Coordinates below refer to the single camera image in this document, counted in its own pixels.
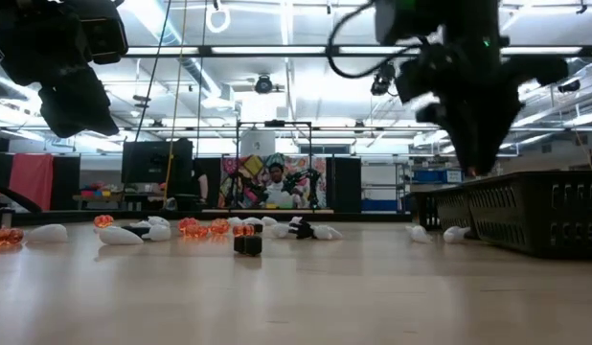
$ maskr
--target plastic crate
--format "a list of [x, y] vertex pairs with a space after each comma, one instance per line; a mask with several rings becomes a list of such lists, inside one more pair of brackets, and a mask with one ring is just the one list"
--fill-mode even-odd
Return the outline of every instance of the plastic crate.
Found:
[[465, 185], [479, 237], [545, 258], [592, 258], [592, 172], [518, 172]]
[[415, 223], [423, 226], [426, 230], [441, 229], [433, 192], [413, 192], [406, 197], [410, 199], [407, 203]]
[[469, 227], [475, 231], [475, 224], [468, 207], [468, 196], [463, 187], [452, 187], [432, 192], [436, 200], [437, 214], [441, 228], [452, 226]]

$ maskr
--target orange translucent block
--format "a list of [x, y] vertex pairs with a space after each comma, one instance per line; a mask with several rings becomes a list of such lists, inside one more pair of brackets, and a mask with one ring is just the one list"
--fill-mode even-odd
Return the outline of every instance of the orange translucent block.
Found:
[[185, 231], [183, 232], [185, 237], [195, 239], [206, 238], [208, 234], [209, 227], [199, 224], [190, 224], [186, 226]]
[[185, 234], [190, 225], [199, 225], [198, 220], [196, 218], [183, 218], [179, 220], [179, 231], [182, 234]]
[[216, 235], [225, 235], [230, 231], [230, 223], [226, 219], [215, 219], [211, 222], [211, 233]]
[[19, 244], [23, 238], [23, 230], [6, 227], [0, 229], [0, 245]]
[[255, 233], [253, 225], [236, 225], [232, 228], [232, 233], [235, 237], [252, 236]]
[[113, 225], [113, 217], [109, 215], [97, 216], [94, 218], [94, 225], [99, 228], [105, 228]]

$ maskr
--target white cylinder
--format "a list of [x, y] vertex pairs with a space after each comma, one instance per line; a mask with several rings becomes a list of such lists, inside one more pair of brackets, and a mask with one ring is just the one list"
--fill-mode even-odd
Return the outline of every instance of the white cylinder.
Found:
[[248, 130], [240, 138], [240, 156], [267, 156], [275, 153], [275, 132], [272, 130]]

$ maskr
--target cable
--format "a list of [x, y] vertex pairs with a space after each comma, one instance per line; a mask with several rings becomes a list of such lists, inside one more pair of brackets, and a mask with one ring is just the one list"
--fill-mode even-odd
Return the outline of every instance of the cable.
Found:
[[349, 20], [351, 20], [355, 16], [361, 14], [362, 12], [366, 11], [367, 9], [371, 8], [374, 4], [375, 4], [374, 1], [369, 1], [368, 3], [357, 8], [357, 10], [346, 14], [344, 17], [341, 18], [341, 20], [338, 21], [338, 23], [336, 23], [336, 26], [334, 27], [334, 29], [332, 29], [332, 33], [330, 34], [330, 37], [328, 38], [328, 45], [326, 47], [326, 58], [328, 59], [328, 64], [330, 65], [330, 68], [332, 69], [332, 71], [334, 71], [334, 73], [336, 73], [340, 77], [347, 78], [347, 79], [359, 79], [359, 78], [369, 76], [369, 75], [373, 74], [374, 71], [379, 69], [379, 67], [381, 67], [383, 64], [388, 63], [389, 61], [404, 55], [406, 52], [408, 52], [412, 49], [416, 49], [416, 48], [421, 47], [420, 44], [412, 44], [412, 45], [406, 46], [405, 48], [400, 49], [399, 51], [384, 58], [380, 63], [378, 63], [377, 65], [371, 67], [370, 69], [368, 69], [362, 73], [350, 74], [350, 73], [346, 73], [346, 72], [342, 71], [340, 68], [338, 68], [336, 66], [336, 62], [334, 61], [334, 57], [332, 56], [332, 51], [334, 50], [333, 49], [334, 48], [334, 39], [336, 38], [339, 30]]
[[592, 154], [590, 154], [590, 152], [588, 152], [585, 149], [585, 146], [583, 145], [583, 141], [581, 140], [580, 134], [575, 130], [575, 135], [577, 135], [577, 142], [580, 143], [580, 148], [583, 150], [583, 153], [585, 153], [585, 156], [587, 157], [587, 164], [590, 166], [590, 170], [592, 171]]
[[[188, 7], [188, 1], [185, 0], [185, 7]], [[183, 11], [183, 26], [181, 28], [181, 36], [185, 37], [185, 31], [188, 23], [188, 12]], [[183, 47], [185, 44], [185, 40], [181, 40], [181, 48], [179, 49], [179, 60], [183, 58]], [[171, 169], [172, 169], [172, 160], [174, 159], [174, 155], [172, 154], [173, 144], [174, 144], [174, 128], [177, 122], [177, 107], [179, 106], [179, 89], [181, 87], [181, 68], [183, 64], [179, 63], [179, 67], [177, 69], [177, 89], [174, 94], [174, 111], [172, 113], [172, 128], [171, 128], [171, 148], [169, 149], [169, 165], [166, 171], [166, 183], [164, 185], [164, 205], [167, 205], [167, 200], [169, 196], [169, 184], [171, 182]]]
[[[136, 129], [136, 135], [134, 136], [134, 143], [138, 142], [138, 140], [139, 140], [139, 136], [141, 134], [141, 128], [143, 127], [143, 121], [145, 120], [145, 115], [147, 114], [149, 96], [151, 95], [151, 87], [153, 86], [153, 80], [155, 79], [155, 71], [157, 70], [158, 60], [160, 59], [160, 52], [162, 50], [162, 44], [164, 42], [164, 34], [166, 33], [166, 28], [169, 23], [169, 18], [170, 18], [170, 13], [171, 13], [171, 5], [172, 5], [172, 0], [169, 0], [169, 2], [167, 4], [167, 8], [166, 8], [166, 16], [164, 17], [164, 24], [162, 25], [162, 33], [160, 34], [160, 39], [158, 42], [158, 49], [155, 54], [155, 59], [153, 62], [153, 69], [151, 70], [151, 76], [149, 78], [149, 87], [147, 89], [147, 96], [145, 97], [143, 112], [141, 113], [141, 121], [139, 122], [139, 125]], [[131, 163], [130, 161], [132, 159], [132, 151], [129, 152], [128, 157], [123, 157], [123, 159], [125, 162], [124, 166], [128, 167], [128, 171], [125, 174], [125, 180], [124, 180], [124, 192], [125, 192], [125, 186], [127, 186], [128, 181], [130, 179], [131, 172], [132, 172], [132, 169], [130, 169], [130, 164], [129, 164], [129, 163]], [[122, 193], [122, 201], [124, 201], [124, 198], [125, 198], [125, 193]]]

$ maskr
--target red panel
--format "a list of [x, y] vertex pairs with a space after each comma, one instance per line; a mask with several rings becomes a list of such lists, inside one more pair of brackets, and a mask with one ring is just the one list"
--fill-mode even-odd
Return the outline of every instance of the red panel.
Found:
[[34, 201], [43, 211], [51, 207], [54, 156], [18, 153], [12, 159], [9, 188]]

